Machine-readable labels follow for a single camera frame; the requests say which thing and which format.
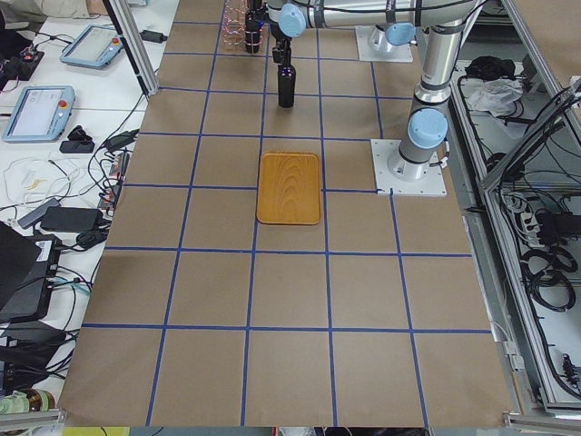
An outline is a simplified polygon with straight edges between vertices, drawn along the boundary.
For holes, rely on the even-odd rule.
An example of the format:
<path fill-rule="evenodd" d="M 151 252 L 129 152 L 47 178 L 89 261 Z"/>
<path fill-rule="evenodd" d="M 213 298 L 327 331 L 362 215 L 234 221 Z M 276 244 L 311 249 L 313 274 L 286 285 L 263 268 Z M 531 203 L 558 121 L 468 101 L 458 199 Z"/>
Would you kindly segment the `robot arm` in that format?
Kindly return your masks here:
<path fill-rule="evenodd" d="M 269 1 L 266 16 L 289 38 L 307 28 L 409 24 L 429 29 L 422 74 L 414 90 L 407 132 L 387 160 L 393 176 L 415 182 L 425 176 L 432 154 L 444 142 L 448 119 L 443 105 L 451 89 L 468 19 L 481 1 Z"/>
<path fill-rule="evenodd" d="M 369 47 L 380 53 L 387 53 L 396 47 L 409 44 L 416 34 L 412 23 L 395 23 L 392 25 L 375 25 L 368 38 Z"/>

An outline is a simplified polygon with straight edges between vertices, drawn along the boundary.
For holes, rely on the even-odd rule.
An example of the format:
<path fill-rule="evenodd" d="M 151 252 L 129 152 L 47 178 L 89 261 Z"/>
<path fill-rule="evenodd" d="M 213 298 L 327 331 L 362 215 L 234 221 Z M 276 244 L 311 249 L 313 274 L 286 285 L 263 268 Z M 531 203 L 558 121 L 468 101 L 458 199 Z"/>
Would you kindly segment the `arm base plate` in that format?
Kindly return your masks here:
<path fill-rule="evenodd" d="M 410 43 L 416 28 L 411 23 L 356 26 L 356 39 L 360 61 L 411 63 L 413 55 Z"/>
<path fill-rule="evenodd" d="M 399 153 L 400 140 L 372 139 L 371 156 L 378 195 L 445 197 L 447 189 L 434 152 L 427 163 L 409 163 Z"/>

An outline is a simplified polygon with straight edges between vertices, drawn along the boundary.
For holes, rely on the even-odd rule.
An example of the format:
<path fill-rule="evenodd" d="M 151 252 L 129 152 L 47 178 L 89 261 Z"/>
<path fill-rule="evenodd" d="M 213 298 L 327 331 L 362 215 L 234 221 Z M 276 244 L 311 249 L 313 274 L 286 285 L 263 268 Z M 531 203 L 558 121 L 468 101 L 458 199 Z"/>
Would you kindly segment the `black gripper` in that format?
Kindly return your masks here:
<path fill-rule="evenodd" d="M 272 48 L 272 57 L 275 64 L 280 66 L 291 65 L 291 39 L 286 35 L 275 35 L 276 44 Z"/>

